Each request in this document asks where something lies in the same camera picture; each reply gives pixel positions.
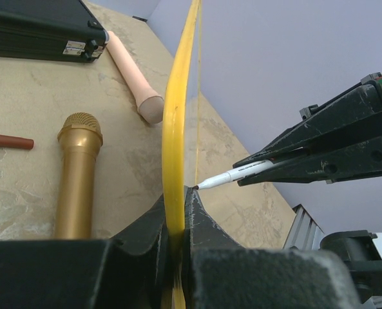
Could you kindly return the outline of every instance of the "white wall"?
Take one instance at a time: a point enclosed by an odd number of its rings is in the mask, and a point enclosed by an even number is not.
[[[190,0],[148,24],[174,54]],[[369,73],[382,71],[382,1],[204,0],[202,91],[250,153]],[[382,178],[277,184],[324,232],[382,231]]]
[[[149,18],[160,0],[90,0],[128,16]]]

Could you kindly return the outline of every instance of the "marble surface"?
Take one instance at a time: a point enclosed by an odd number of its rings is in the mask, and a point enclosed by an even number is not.
[[[146,23],[89,5],[126,45],[150,84],[164,93],[172,56]],[[0,148],[0,239],[52,235],[61,152],[57,133],[84,111],[100,122],[93,236],[107,238],[146,212],[162,192],[161,125],[149,126],[105,52],[94,64],[0,58],[0,134],[35,140],[31,151]],[[200,102],[198,177],[229,169],[247,155],[208,101]],[[271,183],[232,183],[201,191],[212,217],[247,247],[282,247],[294,213]]]

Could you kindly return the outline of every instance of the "black plastic part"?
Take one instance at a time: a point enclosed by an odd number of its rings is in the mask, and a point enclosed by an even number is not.
[[[348,267],[362,303],[382,296],[382,259],[367,230],[337,232],[322,239],[320,247],[339,256]]]
[[[92,62],[63,54],[68,41],[90,40],[104,46],[106,34],[81,0],[0,0],[0,57]]]
[[[92,54],[90,52],[85,52],[82,54],[82,58],[86,60],[86,62],[92,61]]]
[[[187,308],[357,308],[329,252],[241,248],[187,190]],[[107,240],[0,241],[0,308],[171,308],[173,262],[161,197]]]
[[[360,308],[344,264],[331,252],[200,248],[193,308]]]
[[[369,75],[345,93],[301,111],[305,120],[234,167],[293,158],[238,184],[341,182],[382,176],[382,76]]]
[[[88,48],[92,51],[97,50],[99,47],[98,43],[95,40],[88,41]]]

